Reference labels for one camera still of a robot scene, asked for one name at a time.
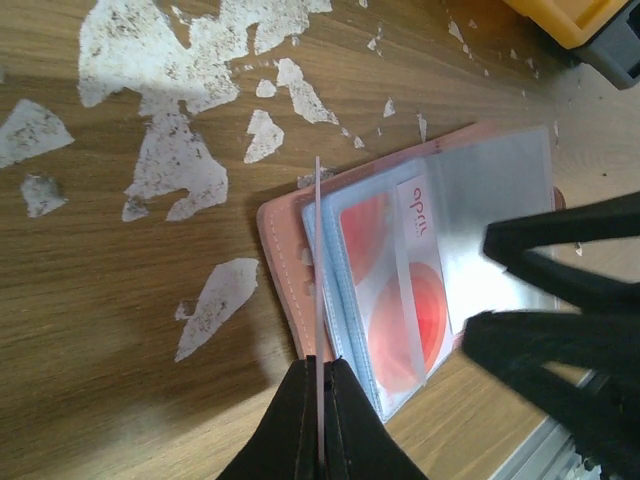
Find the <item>pink card holder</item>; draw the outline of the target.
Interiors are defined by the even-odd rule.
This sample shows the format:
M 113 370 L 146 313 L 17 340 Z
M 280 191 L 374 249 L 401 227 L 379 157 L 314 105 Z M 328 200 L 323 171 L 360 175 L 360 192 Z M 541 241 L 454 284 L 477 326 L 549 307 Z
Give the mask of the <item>pink card holder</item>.
M 388 420 L 469 317 L 556 307 L 482 251 L 490 223 L 555 204 L 546 128 L 474 124 L 268 201 L 257 226 L 297 353 L 346 360 Z

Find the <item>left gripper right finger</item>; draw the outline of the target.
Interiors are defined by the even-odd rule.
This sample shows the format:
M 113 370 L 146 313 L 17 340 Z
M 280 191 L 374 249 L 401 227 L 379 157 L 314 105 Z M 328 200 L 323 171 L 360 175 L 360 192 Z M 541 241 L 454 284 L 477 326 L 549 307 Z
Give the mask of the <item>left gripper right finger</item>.
M 324 364 L 325 477 L 424 479 L 387 432 L 344 359 Z

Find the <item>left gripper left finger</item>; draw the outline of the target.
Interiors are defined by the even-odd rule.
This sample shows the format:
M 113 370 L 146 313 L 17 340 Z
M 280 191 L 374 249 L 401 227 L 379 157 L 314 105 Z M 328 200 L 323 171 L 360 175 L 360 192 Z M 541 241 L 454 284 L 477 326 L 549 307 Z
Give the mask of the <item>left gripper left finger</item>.
M 317 479 L 316 360 L 289 367 L 254 434 L 218 479 Z

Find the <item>red white credit card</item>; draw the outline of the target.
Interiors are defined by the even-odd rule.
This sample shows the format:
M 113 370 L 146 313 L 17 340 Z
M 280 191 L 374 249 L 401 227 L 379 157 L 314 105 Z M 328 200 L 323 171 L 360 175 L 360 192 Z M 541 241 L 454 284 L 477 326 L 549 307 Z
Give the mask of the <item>red white credit card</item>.
M 338 220 L 375 388 L 399 397 L 453 343 L 427 179 L 373 179 Z

